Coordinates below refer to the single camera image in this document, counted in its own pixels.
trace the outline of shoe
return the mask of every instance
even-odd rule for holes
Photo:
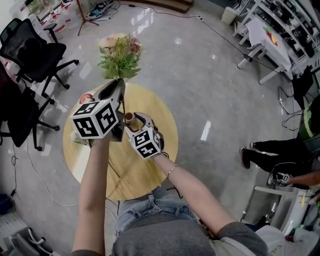
[[[245,147],[240,148],[239,153],[241,157],[241,164],[244,168],[250,169],[250,160],[244,157],[244,151],[246,150]]]
[[[256,149],[256,143],[255,142],[251,142],[249,145],[251,150],[255,150]]]
[[[293,184],[288,183],[289,178],[292,178],[292,175],[282,172],[273,172],[269,176],[267,183],[273,183],[281,187],[292,186]]]

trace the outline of round wooden table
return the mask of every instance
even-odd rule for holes
[[[103,85],[93,89],[99,90]],[[178,152],[177,126],[168,107],[153,92],[146,88],[127,83],[124,94],[126,112],[141,112],[149,115],[159,132],[164,137],[164,151],[172,161],[176,160]],[[73,124],[69,119],[78,103],[71,109],[63,130],[63,153],[73,176],[81,183],[89,158],[90,148],[71,141],[70,133]],[[166,178],[158,170],[152,159],[143,160],[134,151],[128,141],[128,135],[123,133],[122,142],[110,143],[109,163],[107,172],[106,197],[112,200],[130,200],[142,197],[159,186]]]

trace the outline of glossy floor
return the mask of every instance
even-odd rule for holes
[[[209,26],[248,53],[249,45],[239,46],[240,38],[232,37],[233,28],[221,23],[222,12],[223,9],[209,1],[196,0],[187,16],[201,15]],[[70,84],[69,90],[54,79],[47,90],[57,104],[46,109],[43,120],[60,125],[61,130],[39,127],[38,143],[43,152],[34,150],[32,136],[28,138],[30,158],[51,195],[64,205],[78,202],[80,184],[64,159],[63,127],[79,97],[104,83],[98,67],[99,39],[111,33],[131,33],[143,43],[145,50],[139,63],[141,71],[130,82],[155,92],[171,110],[179,136],[176,162],[203,181],[230,213],[240,219],[253,186],[256,181],[264,184],[266,174],[255,166],[243,169],[239,148],[249,142],[294,136],[281,126],[288,116],[277,100],[277,86],[290,90],[288,81],[277,75],[260,85],[258,80],[270,70],[256,62],[238,69],[243,55],[198,18],[180,18],[122,5],[110,20],[99,24],[85,24],[79,37],[77,29],[70,30],[61,40],[67,46],[63,61],[80,60],[78,66],[71,65],[61,71],[62,79]],[[274,67],[265,58],[261,61]],[[42,86],[35,84],[32,88],[39,94]],[[286,104],[292,108],[293,102],[290,99]],[[290,120],[291,128],[293,121],[296,125],[298,122]],[[67,254],[72,248],[78,208],[63,207],[50,198],[31,166],[27,142],[15,148],[15,153],[18,160],[14,201],[19,215],[56,251]],[[0,188],[6,193],[14,188],[12,156],[12,141],[5,138],[0,147]],[[110,202],[106,205],[116,215],[117,208]],[[108,252],[114,239],[114,223],[106,211]]]

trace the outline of office chair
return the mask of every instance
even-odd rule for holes
[[[59,70],[75,63],[78,59],[68,61],[58,66],[67,47],[62,43],[47,43],[35,31],[31,21],[27,18],[23,21],[15,18],[3,30],[0,38],[4,38],[0,49],[0,56],[7,58],[20,67],[19,76],[26,76],[30,83],[43,82],[44,88],[41,96],[47,98],[46,89],[52,77],[69,89],[69,84],[64,84],[57,75]]]
[[[53,105],[55,101],[49,98],[39,108],[34,97],[35,92],[28,87],[25,87],[21,93],[18,85],[11,80],[0,62],[0,130],[2,121],[7,121],[9,128],[9,132],[0,131],[0,145],[3,143],[3,137],[11,137],[13,143],[19,148],[32,130],[34,148],[42,151],[42,147],[37,146],[37,125],[55,131],[60,130],[58,125],[52,126],[39,120],[47,105],[49,103]]]

